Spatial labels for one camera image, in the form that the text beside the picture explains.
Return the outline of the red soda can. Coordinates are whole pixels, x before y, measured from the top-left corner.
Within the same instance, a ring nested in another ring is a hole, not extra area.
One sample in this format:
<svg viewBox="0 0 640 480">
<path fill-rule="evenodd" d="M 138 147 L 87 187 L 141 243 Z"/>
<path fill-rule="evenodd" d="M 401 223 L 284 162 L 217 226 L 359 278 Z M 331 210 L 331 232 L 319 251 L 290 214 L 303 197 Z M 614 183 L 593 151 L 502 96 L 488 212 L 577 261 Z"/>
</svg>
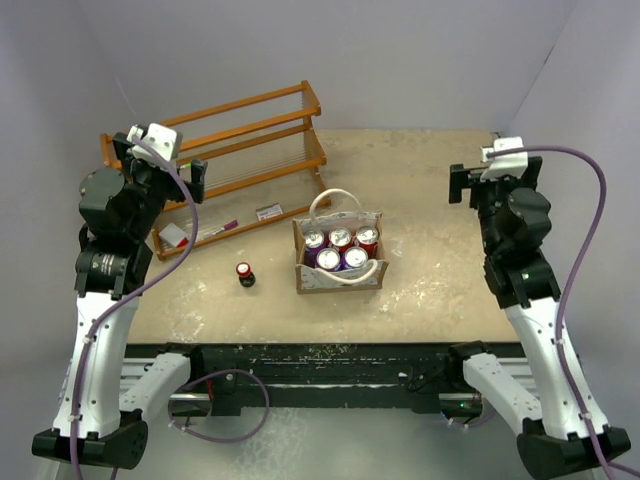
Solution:
<svg viewBox="0 0 640 480">
<path fill-rule="evenodd" d="M 346 252 L 353 246 L 353 235 L 346 227 L 336 227 L 328 233 L 329 245 L 340 253 Z"/>
<path fill-rule="evenodd" d="M 374 226 L 363 225 L 354 234 L 354 245 L 362 248 L 369 258 L 375 258 L 379 244 L 379 232 Z"/>
</svg>

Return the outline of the purple soda can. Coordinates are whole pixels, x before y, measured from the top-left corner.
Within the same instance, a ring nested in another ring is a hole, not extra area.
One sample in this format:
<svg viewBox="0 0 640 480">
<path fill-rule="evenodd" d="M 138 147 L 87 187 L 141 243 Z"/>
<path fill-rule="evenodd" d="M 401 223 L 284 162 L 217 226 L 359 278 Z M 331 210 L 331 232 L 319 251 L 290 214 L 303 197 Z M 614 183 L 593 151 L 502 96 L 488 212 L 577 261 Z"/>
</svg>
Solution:
<svg viewBox="0 0 640 480">
<path fill-rule="evenodd" d="M 314 267 L 317 254 L 326 247 L 326 238 L 322 230 L 311 228 L 303 233 L 304 263 L 309 267 Z"/>
<path fill-rule="evenodd" d="M 333 248 L 321 249 L 315 257 L 315 267 L 327 272 L 337 272 L 341 269 L 341 254 Z"/>
<path fill-rule="evenodd" d="M 369 255 L 365 249 L 359 246 L 352 246 L 342 254 L 342 269 L 350 270 L 361 268 L 368 260 Z"/>
</svg>

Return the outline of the canvas bag with rope handles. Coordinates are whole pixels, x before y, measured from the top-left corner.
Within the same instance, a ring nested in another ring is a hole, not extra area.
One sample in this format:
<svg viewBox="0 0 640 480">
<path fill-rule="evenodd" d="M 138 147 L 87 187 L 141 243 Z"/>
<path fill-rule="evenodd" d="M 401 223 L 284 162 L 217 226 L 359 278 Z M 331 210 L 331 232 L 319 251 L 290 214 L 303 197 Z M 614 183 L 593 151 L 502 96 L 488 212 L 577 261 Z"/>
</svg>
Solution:
<svg viewBox="0 0 640 480">
<path fill-rule="evenodd" d="M 334 196 L 351 209 L 319 215 Z M 385 258 L 382 214 L 367 212 L 352 193 L 327 189 L 311 203 L 308 217 L 293 222 L 296 290 L 299 294 L 380 289 L 389 262 Z"/>
</svg>

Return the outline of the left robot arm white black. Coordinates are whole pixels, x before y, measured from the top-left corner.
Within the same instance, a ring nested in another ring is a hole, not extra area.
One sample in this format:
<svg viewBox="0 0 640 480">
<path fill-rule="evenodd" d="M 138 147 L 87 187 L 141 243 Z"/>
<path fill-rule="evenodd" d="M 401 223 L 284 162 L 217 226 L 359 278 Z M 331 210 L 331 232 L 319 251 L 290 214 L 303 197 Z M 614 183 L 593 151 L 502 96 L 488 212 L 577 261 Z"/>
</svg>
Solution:
<svg viewBox="0 0 640 480">
<path fill-rule="evenodd" d="M 181 142 L 181 133 L 160 124 L 134 125 L 112 138 L 121 166 L 102 167 L 81 182 L 76 338 L 59 411 L 32 440 L 37 457 L 131 470 L 172 391 L 194 392 L 205 382 L 201 357 L 168 352 L 128 390 L 121 387 L 132 320 L 155 284 L 145 279 L 152 258 L 146 239 L 167 202 L 194 208 L 204 199 L 207 166 L 195 160 L 190 179 L 180 179 Z"/>
</svg>

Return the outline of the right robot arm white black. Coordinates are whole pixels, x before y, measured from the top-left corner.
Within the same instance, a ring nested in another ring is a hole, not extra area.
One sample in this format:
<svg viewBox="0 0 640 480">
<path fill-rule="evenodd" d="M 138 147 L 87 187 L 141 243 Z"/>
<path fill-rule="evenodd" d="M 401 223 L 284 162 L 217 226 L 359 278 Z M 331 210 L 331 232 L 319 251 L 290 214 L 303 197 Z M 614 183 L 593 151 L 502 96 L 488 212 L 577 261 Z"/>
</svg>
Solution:
<svg viewBox="0 0 640 480">
<path fill-rule="evenodd" d="M 456 391 L 475 389 L 507 422 L 531 477 L 556 479 L 614 460 L 631 442 L 597 405 L 563 325 L 562 292 L 541 250 L 551 230 L 551 204 L 537 190 L 541 166 L 539 157 L 504 173 L 454 164 L 449 174 L 450 203 L 470 192 L 485 280 L 518 335 L 536 391 L 480 341 L 450 347 L 444 376 Z"/>
</svg>

